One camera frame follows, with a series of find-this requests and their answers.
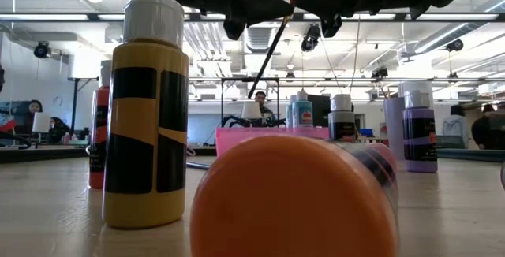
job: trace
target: wooden table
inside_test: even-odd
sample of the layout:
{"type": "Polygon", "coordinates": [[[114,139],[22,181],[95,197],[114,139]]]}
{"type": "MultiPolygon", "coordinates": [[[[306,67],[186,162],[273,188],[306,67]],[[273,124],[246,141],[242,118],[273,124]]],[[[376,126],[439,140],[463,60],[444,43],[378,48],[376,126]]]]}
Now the wooden table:
{"type": "MultiPolygon", "coordinates": [[[[182,221],[157,229],[107,228],[101,191],[87,188],[87,163],[73,158],[0,165],[0,256],[190,256],[188,210],[182,221]]],[[[187,174],[190,209],[204,171],[187,174]]],[[[440,160],[438,175],[401,170],[398,181],[402,257],[505,256],[498,164],[440,160]]]]}

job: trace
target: orange paint bottle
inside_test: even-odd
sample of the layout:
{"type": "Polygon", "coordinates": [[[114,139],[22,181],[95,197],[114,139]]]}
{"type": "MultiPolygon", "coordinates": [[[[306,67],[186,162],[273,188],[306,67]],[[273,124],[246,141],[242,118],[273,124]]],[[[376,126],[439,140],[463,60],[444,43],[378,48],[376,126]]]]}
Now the orange paint bottle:
{"type": "Polygon", "coordinates": [[[196,191],[193,257],[398,256],[389,152],[292,136],[237,145],[196,191]]]}
{"type": "Polygon", "coordinates": [[[89,155],[89,186],[94,189],[103,188],[111,65],[112,61],[110,60],[102,61],[99,88],[93,93],[92,136],[89,155]]]}

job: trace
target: lavender cylinder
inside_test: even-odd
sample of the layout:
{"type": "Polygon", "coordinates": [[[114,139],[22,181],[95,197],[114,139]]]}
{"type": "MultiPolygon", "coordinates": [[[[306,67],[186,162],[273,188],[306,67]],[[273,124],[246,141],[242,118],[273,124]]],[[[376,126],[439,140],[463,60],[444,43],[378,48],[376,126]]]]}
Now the lavender cylinder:
{"type": "Polygon", "coordinates": [[[403,150],[409,172],[436,173],[435,112],[428,108],[429,95],[409,91],[403,111],[403,150]]]}
{"type": "Polygon", "coordinates": [[[403,146],[403,111],[405,101],[403,97],[386,99],[384,114],[386,116],[387,139],[389,148],[397,160],[405,160],[403,146]]]}

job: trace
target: pink container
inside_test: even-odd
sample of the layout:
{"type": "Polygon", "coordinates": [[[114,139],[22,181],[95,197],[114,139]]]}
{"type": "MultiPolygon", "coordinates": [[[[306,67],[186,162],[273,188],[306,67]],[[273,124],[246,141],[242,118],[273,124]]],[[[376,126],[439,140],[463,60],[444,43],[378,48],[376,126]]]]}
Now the pink container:
{"type": "Polygon", "coordinates": [[[215,146],[217,155],[220,156],[237,144],[259,136],[306,136],[312,138],[328,139],[328,128],[216,128],[215,146]]]}

